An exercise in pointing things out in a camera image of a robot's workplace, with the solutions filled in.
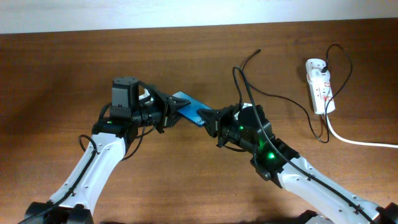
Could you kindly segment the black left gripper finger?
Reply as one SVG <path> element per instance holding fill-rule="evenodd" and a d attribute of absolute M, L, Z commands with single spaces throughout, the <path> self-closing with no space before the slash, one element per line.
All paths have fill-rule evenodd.
<path fill-rule="evenodd" d="M 182 115 L 178 112 L 166 116 L 166 128 L 171 128 L 177 124 Z"/>
<path fill-rule="evenodd" d="M 183 99 L 183 98 L 178 98 L 175 96 L 170 96 L 169 99 L 170 99 L 169 106 L 170 106 L 171 113 L 174 113 L 190 104 L 189 100 Z"/>

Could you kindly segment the blue Samsung Galaxy smartphone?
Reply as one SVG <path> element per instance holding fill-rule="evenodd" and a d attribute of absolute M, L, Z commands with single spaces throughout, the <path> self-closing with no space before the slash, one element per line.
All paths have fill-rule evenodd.
<path fill-rule="evenodd" d="M 210 110 L 211 108 L 209 106 L 192 98 L 191 96 L 187 95 L 182 91 L 174 93 L 173 96 L 184 100 L 188 100 L 190 102 L 189 105 L 184 106 L 183 108 L 177 111 L 180 115 L 182 115 L 184 118 L 186 118 L 188 121 L 192 122 L 193 124 L 197 125 L 198 127 L 203 127 L 205 125 L 204 120 L 197 113 L 197 111 L 199 109 Z"/>

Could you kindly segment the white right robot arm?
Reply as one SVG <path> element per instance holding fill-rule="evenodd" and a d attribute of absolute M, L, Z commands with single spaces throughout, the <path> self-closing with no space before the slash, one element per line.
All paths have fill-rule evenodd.
<path fill-rule="evenodd" d="M 351 193 L 275 137 L 261 105 L 199 109 L 198 114 L 218 147 L 230 142 L 251 153 L 251 164 L 264 180 L 315 207 L 308 223 L 397 223 L 397 204 L 382 207 Z"/>

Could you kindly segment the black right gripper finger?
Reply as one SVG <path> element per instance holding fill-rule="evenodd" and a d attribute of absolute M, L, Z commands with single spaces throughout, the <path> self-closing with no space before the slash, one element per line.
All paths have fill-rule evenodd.
<path fill-rule="evenodd" d="M 218 121 L 206 122 L 205 129 L 209 136 L 216 138 L 218 136 Z"/>
<path fill-rule="evenodd" d="M 210 122 L 215 122 L 217 120 L 220 120 L 222 117 L 222 112 L 224 111 L 223 109 L 218 109 L 218 110 L 211 110 L 211 109 L 199 109 L 197 110 L 197 114 L 201 117 L 201 119 L 205 123 L 210 123 Z"/>

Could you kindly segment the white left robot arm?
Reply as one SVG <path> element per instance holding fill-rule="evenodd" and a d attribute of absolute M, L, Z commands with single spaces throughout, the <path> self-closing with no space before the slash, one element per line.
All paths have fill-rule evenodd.
<path fill-rule="evenodd" d="M 112 100 L 101 109 L 91 136 L 79 136 L 89 141 L 82 158 L 48 202 L 30 204 L 23 223 L 92 223 L 96 202 L 113 169 L 131 157 L 130 145 L 142 140 L 138 131 L 152 126 L 162 133 L 180 119 L 177 111 L 189 103 L 136 78 L 115 78 Z"/>

